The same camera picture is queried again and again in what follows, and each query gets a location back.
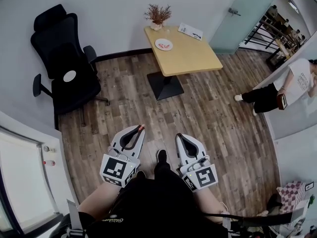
potted plant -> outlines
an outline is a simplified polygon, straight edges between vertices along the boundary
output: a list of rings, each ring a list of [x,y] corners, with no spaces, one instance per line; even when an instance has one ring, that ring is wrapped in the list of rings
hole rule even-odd
[[[144,12],[144,18],[152,21],[150,27],[155,31],[161,29],[164,22],[169,19],[171,15],[172,12],[169,5],[163,8],[157,4],[149,4],[148,11]]]
[[[309,198],[308,208],[314,203],[314,200],[315,200],[315,196],[311,195],[311,197]]]

white plate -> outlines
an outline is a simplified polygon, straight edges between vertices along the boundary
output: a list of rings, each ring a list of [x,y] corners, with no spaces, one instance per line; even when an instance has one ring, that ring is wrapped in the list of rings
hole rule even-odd
[[[64,75],[63,79],[65,82],[70,82],[75,78],[75,76],[76,76],[76,72],[74,70],[70,70]]]
[[[164,50],[164,51],[169,51],[173,48],[173,44],[171,41],[167,40],[167,39],[157,39],[155,41],[155,46],[160,49],[160,50]]]

black baseboard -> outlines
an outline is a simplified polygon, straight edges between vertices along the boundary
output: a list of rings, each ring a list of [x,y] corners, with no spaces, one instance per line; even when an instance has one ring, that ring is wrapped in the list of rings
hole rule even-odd
[[[124,52],[119,52],[119,53],[114,53],[114,54],[109,54],[109,55],[104,55],[104,56],[97,57],[95,62],[105,61],[105,60],[114,59],[114,58],[136,56],[136,55],[141,55],[141,54],[148,54],[148,53],[152,53],[152,52],[153,52],[153,50],[151,48],[149,48],[149,49],[140,49],[140,50],[129,50],[129,51],[124,51]]]
[[[54,112],[54,126],[56,130],[59,130],[58,115],[55,112]]]

white plant pot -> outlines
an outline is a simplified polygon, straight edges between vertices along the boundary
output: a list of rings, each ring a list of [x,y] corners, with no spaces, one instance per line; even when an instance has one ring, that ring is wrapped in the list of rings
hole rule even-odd
[[[150,28],[153,29],[154,31],[158,31],[162,28],[162,25],[157,25],[154,22],[151,23]]]

white window blind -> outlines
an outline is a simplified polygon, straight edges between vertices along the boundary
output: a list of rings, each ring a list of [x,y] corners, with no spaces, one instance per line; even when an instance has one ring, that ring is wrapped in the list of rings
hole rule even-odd
[[[52,197],[35,143],[0,132],[0,168],[5,191],[23,231],[53,216]]]

